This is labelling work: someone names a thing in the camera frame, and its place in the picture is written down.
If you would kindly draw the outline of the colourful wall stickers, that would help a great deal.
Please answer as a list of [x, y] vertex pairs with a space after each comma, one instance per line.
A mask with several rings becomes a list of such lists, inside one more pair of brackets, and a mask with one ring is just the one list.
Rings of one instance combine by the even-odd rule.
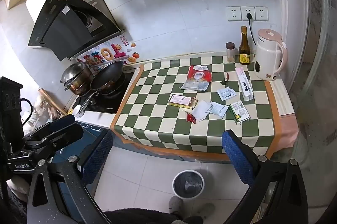
[[140, 54], [133, 39], [122, 34], [82, 53], [75, 60], [86, 63], [92, 71], [99, 71], [115, 61], [121, 61], [123, 65], [136, 63], [140, 60]]

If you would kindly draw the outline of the long white pink box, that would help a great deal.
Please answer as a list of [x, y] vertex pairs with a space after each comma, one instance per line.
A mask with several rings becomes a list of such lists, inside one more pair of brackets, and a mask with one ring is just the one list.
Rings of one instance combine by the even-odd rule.
[[235, 72], [237, 74], [238, 82], [241, 86], [244, 101], [253, 100], [254, 98], [253, 88], [249, 83], [245, 71], [241, 67], [238, 67], [235, 69]]

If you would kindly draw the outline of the grey slipper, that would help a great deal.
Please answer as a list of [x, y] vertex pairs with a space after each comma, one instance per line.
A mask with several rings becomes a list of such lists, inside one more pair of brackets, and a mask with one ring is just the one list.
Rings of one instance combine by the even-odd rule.
[[173, 196], [168, 202], [168, 210], [170, 214], [180, 214], [184, 212], [184, 202], [181, 198]]
[[196, 216], [201, 217], [203, 220], [208, 219], [215, 212], [215, 205], [213, 203], [205, 203], [196, 212]]

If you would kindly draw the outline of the brown sauce bottle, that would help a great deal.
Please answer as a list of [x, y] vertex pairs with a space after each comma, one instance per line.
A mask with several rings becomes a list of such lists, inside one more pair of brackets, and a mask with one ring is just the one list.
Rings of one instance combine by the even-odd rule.
[[241, 26], [241, 45], [239, 46], [239, 61], [241, 65], [250, 64], [251, 50], [248, 42], [247, 27]]

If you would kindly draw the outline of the white round trash bin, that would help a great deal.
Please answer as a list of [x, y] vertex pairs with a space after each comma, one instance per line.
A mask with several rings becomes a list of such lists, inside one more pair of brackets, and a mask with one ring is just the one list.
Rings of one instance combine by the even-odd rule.
[[205, 188], [205, 179], [196, 170], [179, 172], [172, 181], [174, 194], [183, 200], [199, 197]]

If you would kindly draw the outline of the green white checkered tablecloth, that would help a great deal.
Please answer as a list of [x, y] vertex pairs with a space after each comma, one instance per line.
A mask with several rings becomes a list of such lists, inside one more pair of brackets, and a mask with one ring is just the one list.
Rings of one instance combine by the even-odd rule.
[[231, 129], [257, 155], [271, 157], [281, 135], [271, 85], [245, 67], [254, 93], [246, 101], [238, 67], [224, 56], [144, 63], [111, 129], [125, 143], [152, 152], [212, 156], [225, 154], [222, 133]]

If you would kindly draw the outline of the white printed sachet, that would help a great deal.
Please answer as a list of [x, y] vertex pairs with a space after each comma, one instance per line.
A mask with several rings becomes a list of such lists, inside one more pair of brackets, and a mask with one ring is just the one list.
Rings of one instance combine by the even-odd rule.
[[213, 115], [217, 115], [220, 118], [223, 118], [228, 109], [229, 107], [227, 105], [219, 104], [216, 102], [210, 102], [206, 112]]

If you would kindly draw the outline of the black frying pan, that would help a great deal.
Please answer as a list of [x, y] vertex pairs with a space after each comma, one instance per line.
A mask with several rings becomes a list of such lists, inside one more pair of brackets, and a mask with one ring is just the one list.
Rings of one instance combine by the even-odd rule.
[[111, 63], [100, 70], [90, 84], [92, 94], [86, 99], [84, 104], [81, 105], [76, 116], [81, 117], [84, 115], [85, 109], [91, 103], [91, 99], [94, 96], [98, 94], [109, 94], [118, 89], [123, 82], [123, 75], [122, 61]]

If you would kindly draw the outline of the steel pot with lid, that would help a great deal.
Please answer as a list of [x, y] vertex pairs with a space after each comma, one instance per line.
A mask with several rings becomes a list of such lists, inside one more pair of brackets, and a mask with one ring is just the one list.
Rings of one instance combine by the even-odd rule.
[[63, 72], [60, 83], [64, 85], [65, 91], [70, 90], [75, 95], [83, 96], [90, 91], [93, 78], [86, 63], [76, 62]]

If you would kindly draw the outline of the red snack bag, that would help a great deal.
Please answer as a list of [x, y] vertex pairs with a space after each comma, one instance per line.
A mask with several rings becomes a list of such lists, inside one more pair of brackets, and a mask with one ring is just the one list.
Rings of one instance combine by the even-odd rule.
[[212, 73], [207, 66], [191, 65], [182, 90], [206, 91], [212, 80]]

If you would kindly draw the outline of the white pink electric kettle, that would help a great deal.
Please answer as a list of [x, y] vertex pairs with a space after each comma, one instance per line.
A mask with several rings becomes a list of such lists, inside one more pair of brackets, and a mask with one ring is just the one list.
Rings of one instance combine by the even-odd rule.
[[287, 64], [286, 43], [278, 32], [260, 29], [256, 46], [254, 72], [261, 80], [275, 80]]

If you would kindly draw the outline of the white wrapper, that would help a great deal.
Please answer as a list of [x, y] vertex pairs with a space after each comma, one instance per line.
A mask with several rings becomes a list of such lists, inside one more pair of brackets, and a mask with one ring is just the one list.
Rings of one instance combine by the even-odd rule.
[[193, 123], [196, 123], [197, 121], [204, 120], [208, 116], [209, 113], [207, 113], [206, 111], [209, 107], [209, 104], [209, 102], [199, 100], [193, 110], [189, 110], [186, 108], [183, 108], [182, 110], [187, 114], [187, 119], [190, 119]]

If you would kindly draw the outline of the green white small box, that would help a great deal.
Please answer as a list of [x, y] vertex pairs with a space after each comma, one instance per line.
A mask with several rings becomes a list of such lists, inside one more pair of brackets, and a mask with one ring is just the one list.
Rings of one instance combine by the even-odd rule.
[[236, 124], [241, 124], [244, 121], [250, 120], [250, 114], [245, 108], [242, 101], [237, 101], [229, 105], [231, 112], [233, 113]]

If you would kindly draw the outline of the white paper sachet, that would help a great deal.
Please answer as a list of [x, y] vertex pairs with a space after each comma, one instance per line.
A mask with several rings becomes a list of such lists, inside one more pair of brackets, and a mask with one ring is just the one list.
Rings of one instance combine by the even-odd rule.
[[230, 87], [219, 89], [217, 93], [222, 101], [225, 101], [225, 100], [228, 100], [228, 99], [231, 99], [237, 96], [237, 93]]

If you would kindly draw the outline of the black induction stove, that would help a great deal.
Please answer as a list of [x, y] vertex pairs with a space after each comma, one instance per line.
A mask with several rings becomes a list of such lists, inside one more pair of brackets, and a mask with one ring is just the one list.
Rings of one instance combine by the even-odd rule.
[[78, 97], [68, 113], [79, 118], [84, 115], [85, 111], [116, 114], [135, 74], [135, 70], [123, 73], [115, 90], [108, 93], [89, 91], [84, 96]]

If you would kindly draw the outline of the right grey slipper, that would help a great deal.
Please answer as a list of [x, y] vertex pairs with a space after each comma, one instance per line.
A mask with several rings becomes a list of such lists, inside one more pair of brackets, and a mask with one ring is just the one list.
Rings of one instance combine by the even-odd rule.
[[196, 212], [196, 216], [201, 217], [203, 220], [208, 219], [215, 212], [215, 205], [213, 203], [205, 203]]

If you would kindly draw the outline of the white wall socket strip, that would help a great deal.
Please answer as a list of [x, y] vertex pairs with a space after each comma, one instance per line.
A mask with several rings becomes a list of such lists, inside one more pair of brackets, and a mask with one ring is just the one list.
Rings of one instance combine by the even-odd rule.
[[269, 10], [264, 6], [227, 6], [226, 18], [228, 21], [248, 21], [248, 14], [253, 21], [268, 21]]

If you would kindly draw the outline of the pink yellow snack packet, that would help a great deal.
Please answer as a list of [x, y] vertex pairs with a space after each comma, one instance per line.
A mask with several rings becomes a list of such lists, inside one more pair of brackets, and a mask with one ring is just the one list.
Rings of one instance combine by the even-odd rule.
[[172, 94], [168, 101], [168, 105], [186, 108], [193, 110], [198, 103], [198, 99], [195, 97], [182, 96], [177, 94]]

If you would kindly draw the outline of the person's black trouser legs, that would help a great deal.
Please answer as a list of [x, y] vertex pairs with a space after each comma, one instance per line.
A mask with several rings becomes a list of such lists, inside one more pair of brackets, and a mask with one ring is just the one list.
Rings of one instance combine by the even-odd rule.
[[105, 211], [111, 223], [204, 223], [201, 216], [184, 218], [178, 213], [163, 213], [156, 210], [140, 208]]

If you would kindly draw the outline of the small spice jar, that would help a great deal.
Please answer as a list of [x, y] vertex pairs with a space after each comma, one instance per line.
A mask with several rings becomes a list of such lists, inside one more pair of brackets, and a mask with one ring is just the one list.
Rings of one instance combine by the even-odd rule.
[[236, 50], [235, 50], [235, 44], [233, 42], [226, 43], [226, 54], [227, 54], [227, 61], [229, 63], [234, 63]]

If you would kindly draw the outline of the left grey slipper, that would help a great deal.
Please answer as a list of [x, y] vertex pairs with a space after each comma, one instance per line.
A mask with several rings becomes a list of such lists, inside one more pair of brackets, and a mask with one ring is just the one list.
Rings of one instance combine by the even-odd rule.
[[184, 202], [181, 198], [173, 196], [168, 202], [168, 210], [170, 214], [180, 214], [184, 212]]

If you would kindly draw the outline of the black range hood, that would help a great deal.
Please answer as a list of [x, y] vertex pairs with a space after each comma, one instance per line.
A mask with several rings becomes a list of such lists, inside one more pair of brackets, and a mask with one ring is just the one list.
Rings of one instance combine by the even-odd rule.
[[48, 48], [62, 61], [121, 34], [104, 0], [46, 0], [28, 46]]

